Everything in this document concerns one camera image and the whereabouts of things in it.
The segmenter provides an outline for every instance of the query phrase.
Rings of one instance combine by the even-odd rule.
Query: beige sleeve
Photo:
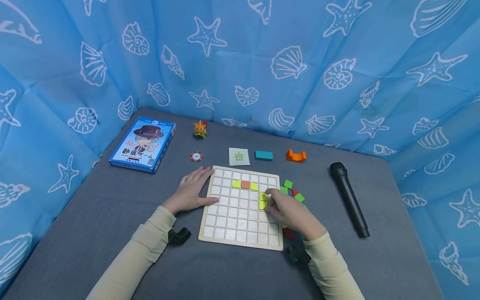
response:
[[[87,300],[130,300],[168,243],[175,216],[163,206],[138,227],[132,239],[96,283]]]
[[[308,267],[326,300],[365,299],[328,233],[304,244],[312,258]]]

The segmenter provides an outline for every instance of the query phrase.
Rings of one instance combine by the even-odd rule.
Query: black clip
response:
[[[312,258],[310,257],[310,255],[308,255],[308,253],[305,251],[305,250],[298,250],[297,247],[295,247],[294,245],[290,245],[288,246],[286,249],[285,249],[287,255],[288,255],[288,258],[293,262],[293,263],[296,263],[297,261],[301,261],[303,263],[306,263],[308,264],[310,262],[310,260],[312,260]]]
[[[183,245],[192,235],[187,228],[182,228],[178,233],[173,229],[168,232],[168,243],[172,245]]]

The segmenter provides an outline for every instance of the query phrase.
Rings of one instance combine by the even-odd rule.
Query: orange curved piece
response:
[[[287,152],[287,160],[295,161],[298,163],[302,163],[307,159],[307,153],[303,151],[302,153],[293,153],[292,149],[289,149]]]

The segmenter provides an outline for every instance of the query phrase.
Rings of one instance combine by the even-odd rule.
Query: blue game box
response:
[[[108,161],[155,174],[176,130],[175,123],[138,117]]]

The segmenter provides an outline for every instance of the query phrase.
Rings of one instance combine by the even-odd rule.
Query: red puzzle piece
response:
[[[283,228],[283,236],[292,240],[296,238],[295,232],[293,232],[293,230],[291,230],[290,228]]]

